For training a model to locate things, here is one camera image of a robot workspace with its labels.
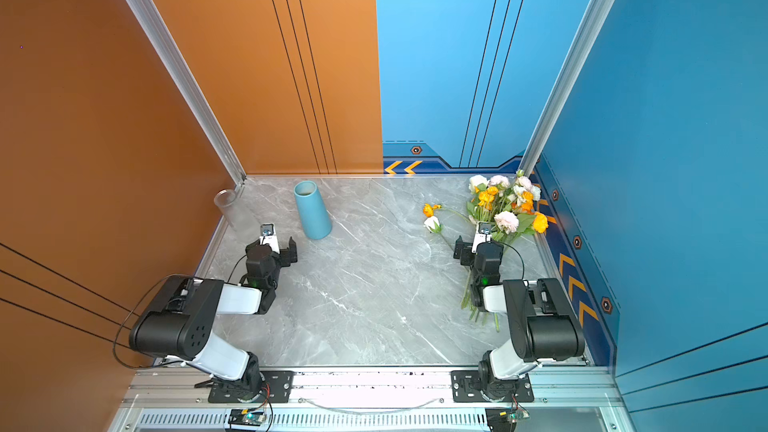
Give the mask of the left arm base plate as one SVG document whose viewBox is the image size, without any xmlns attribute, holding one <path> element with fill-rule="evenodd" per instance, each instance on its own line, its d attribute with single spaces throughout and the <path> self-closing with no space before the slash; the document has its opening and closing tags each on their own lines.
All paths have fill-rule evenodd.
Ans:
<svg viewBox="0 0 768 432">
<path fill-rule="evenodd" d="M 258 372 L 237 381 L 211 380 L 208 402 L 214 404 L 264 402 L 284 404 L 289 401 L 295 373 L 288 370 Z"/>
</svg>

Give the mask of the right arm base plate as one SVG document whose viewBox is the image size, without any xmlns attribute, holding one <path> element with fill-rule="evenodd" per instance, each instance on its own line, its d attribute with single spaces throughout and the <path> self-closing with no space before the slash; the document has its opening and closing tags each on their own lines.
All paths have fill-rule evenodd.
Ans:
<svg viewBox="0 0 768 432">
<path fill-rule="evenodd" d="M 535 401 L 528 376 L 500 380 L 493 376 L 483 379 L 477 370 L 460 369 L 450 372 L 453 401 L 456 403 Z"/>
</svg>

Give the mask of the teal ceramic vase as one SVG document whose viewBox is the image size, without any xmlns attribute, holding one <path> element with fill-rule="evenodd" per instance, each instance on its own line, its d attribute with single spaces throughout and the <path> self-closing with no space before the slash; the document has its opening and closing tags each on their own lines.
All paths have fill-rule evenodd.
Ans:
<svg viewBox="0 0 768 432">
<path fill-rule="evenodd" d="M 321 240 L 332 231 L 332 222 L 318 185 L 305 180 L 294 187 L 294 197 L 305 235 L 311 240 Z"/>
</svg>

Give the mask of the white cream rose stem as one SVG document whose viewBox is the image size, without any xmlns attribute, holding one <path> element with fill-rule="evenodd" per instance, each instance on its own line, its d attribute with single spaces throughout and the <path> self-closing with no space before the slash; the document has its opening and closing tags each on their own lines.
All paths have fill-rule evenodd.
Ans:
<svg viewBox="0 0 768 432">
<path fill-rule="evenodd" d="M 474 175 L 469 179 L 469 190 L 472 193 L 485 191 L 489 186 L 489 179 L 483 175 Z"/>
</svg>

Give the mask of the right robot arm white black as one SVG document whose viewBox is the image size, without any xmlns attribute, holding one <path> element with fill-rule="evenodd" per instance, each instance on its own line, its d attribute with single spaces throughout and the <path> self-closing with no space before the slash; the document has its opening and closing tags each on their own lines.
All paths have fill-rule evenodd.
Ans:
<svg viewBox="0 0 768 432">
<path fill-rule="evenodd" d="M 555 278 L 527 281 L 501 278 L 500 268 L 508 245 L 496 241 L 471 244 L 458 238 L 453 257 L 468 268 L 462 304 L 473 313 L 503 315 L 509 338 L 484 353 L 478 376 L 469 383 L 491 402 L 531 401 L 528 374 L 545 363 L 580 357 L 586 349 L 582 326 L 561 283 Z"/>
</svg>

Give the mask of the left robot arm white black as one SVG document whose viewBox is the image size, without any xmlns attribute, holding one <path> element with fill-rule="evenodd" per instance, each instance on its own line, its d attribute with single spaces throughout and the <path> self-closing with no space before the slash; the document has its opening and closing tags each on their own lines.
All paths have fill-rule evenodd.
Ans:
<svg viewBox="0 0 768 432">
<path fill-rule="evenodd" d="M 269 384 L 257 355 L 217 335 L 214 321 L 223 315 L 266 314 L 276 299 L 281 270 L 297 261 L 294 239 L 281 248 L 274 236 L 263 236 L 246 247 L 246 272 L 235 284 L 169 276 L 132 326 L 129 347 L 207 374 L 209 379 L 196 386 L 210 390 L 211 403 L 265 402 Z"/>
</svg>

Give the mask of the white rosebud flower stem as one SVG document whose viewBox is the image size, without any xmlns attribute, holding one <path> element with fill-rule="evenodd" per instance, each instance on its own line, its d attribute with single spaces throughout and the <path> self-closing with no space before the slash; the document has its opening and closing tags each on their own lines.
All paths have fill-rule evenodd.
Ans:
<svg viewBox="0 0 768 432">
<path fill-rule="evenodd" d="M 431 234 L 439 237 L 447 245 L 451 252 L 454 252 L 455 245 L 446 238 L 445 234 L 443 233 L 443 225 L 437 217 L 427 217 L 424 220 L 423 225 Z"/>
</svg>

